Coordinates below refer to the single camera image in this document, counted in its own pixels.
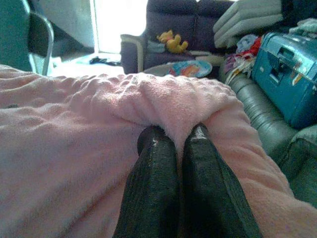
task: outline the clothing pile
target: clothing pile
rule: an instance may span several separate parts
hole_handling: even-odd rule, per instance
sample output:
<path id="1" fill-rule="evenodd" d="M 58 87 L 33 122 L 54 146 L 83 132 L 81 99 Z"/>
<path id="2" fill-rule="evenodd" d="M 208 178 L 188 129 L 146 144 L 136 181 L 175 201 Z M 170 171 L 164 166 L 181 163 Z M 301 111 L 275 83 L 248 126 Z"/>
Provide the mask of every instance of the clothing pile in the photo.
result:
<path id="1" fill-rule="evenodd" d="M 237 43 L 236 53 L 226 58 L 224 71 L 225 73 L 232 71 L 228 75 L 225 84 L 229 85 L 234 77 L 241 72 L 247 73 L 248 78 L 250 77 L 252 67 L 261 46 L 261 40 L 261 37 L 252 34 L 241 38 Z"/>

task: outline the purple armchair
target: purple armchair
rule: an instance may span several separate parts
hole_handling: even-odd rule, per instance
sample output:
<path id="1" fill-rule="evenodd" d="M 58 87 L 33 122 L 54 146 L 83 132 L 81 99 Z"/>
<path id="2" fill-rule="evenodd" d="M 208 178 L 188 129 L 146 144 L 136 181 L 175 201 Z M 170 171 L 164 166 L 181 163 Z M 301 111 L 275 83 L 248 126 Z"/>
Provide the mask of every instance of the purple armchair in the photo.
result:
<path id="1" fill-rule="evenodd" d="M 223 53 L 214 46 L 213 25 L 233 4 L 229 0 L 149 0 L 147 24 L 141 36 L 121 35 L 121 64 L 125 73 L 137 73 L 144 69 L 171 61 L 193 60 L 188 53 L 172 54 L 147 51 L 148 40 L 170 29 L 186 40 L 189 51 Z"/>

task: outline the red cloth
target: red cloth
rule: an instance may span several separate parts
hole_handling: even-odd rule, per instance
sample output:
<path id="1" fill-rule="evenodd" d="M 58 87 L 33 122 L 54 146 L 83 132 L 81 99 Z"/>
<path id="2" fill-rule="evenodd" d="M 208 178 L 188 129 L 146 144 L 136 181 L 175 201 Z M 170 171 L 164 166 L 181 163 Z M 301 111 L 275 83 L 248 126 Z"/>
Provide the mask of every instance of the red cloth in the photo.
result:
<path id="1" fill-rule="evenodd" d="M 258 37 L 255 41 L 254 44 L 251 46 L 251 48 L 248 51 L 244 51 L 241 53 L 242 56 L 246 54 L 253 54 L 253 56 L 257 56 L 260 46 L 261 46 L 261 39 L 262 37 Z"/>

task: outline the wall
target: wall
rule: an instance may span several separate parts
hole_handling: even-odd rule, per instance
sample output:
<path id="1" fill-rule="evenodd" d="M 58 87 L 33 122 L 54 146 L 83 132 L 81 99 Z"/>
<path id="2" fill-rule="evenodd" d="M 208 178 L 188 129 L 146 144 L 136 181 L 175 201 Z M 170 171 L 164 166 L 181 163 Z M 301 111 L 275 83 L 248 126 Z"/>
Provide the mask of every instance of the wall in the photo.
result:
<path id="1" fill-rule="evenodd" d="M 45 16 L 86 47 L 94 47 L 89 0 L 39 0 Z"/>

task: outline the winnie the pooh plush toy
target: winnie the pooh plush toy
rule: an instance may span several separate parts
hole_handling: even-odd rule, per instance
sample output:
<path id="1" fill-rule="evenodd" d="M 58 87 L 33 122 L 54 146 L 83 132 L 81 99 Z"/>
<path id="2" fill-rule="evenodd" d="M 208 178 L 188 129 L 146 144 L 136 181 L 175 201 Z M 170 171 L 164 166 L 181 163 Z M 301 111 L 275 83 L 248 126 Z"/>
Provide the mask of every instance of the winnie the pooh plush toy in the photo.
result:
<path id="1" fill-rule="evenodd" d="M 173 36 L 173 31 L 169 30 L 168 32 L 163 32 L 160 36 L 157 36 L 157 39 L 166 44 L 166 48 L 171 53 L 182 53 L 188 47 L 188 42 L 184 41 L 180 44 L 181 36 L 179 34 Z"/>

